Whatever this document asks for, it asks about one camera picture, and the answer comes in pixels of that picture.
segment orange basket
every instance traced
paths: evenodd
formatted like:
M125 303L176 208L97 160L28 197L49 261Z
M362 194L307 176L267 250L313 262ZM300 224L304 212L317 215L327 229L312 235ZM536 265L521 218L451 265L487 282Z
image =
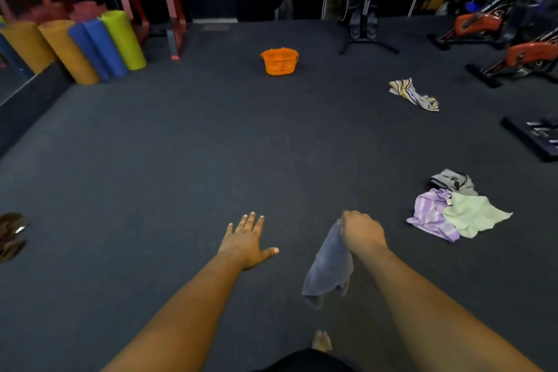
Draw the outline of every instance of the orange basket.
M285 47L264 51L260 57L266 63L266 72L269 75L292 74L298 62L298 52Z

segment gym floor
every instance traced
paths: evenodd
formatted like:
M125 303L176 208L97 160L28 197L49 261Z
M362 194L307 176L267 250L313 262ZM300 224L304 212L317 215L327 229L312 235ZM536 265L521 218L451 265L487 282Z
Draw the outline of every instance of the gym floor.
M401 54L356 45L343 56L346 30L334 22L193 25L179 62L153 39L142 71L69 89L0 160L2 210L32 222L29 244L0 267L2 370L99 370L252 210L267 218L262 245L281 253L241 276L207 371L261 368L309 346L316 329L366 371L413 370L358 262L346 298L313 311L300 296L346 208L379 220L402 260L557 369L558 168L499 121L557 112L558 87L485 87L464 65L502 52L438 51L425 35L450 23L382 20L380 38ZM268 76L259 54L283 46L299 51L296 72ZM388 92L408 77L440 112ZM514 215L453 244L406 224L444 168Z

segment foot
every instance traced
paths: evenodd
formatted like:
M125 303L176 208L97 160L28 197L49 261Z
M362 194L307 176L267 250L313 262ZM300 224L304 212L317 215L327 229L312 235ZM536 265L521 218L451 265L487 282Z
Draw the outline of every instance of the foot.
M314 340L312 341L312 348L314 350L321 351L322 353L327 353L328 351L333 350L328 333L325 331L316 331Z

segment clothing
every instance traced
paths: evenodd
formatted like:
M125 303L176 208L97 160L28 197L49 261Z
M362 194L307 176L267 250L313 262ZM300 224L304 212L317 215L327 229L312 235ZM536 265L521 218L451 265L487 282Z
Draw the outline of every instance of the clothing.
M512 216L512 213L496 209L484 196L453 192L451 199L453 204L443 210L443 215L459 234L467 238L473 238L479 231L492 229L498 222Z
M407 222L422 231L456 242L459 240L459 233L443 214L451 194L447 189L435 188L421 194L415 200L415 216L407 219Z
M438 100L433 97L428 97L427 95L421 96L420 94L418 94L415 90L415 86L413 86L413 81L411 78L401 79L399 81L391 81L389 83L389 86L390 93L404 97L413 105L420 106L421 108L431 112L440 111Z
M453 172L450 169L444 169L439 174L430 177L430 184L467 196L478 196L475 185L469 176Z
M345 361L312 348L296 351L265 369L265 372L355 372Z
M341 238L340 224L337 220L329 230L304 280L303 296L315 309L322 308L326 293L336 288L345 296L349 289L353 257Z

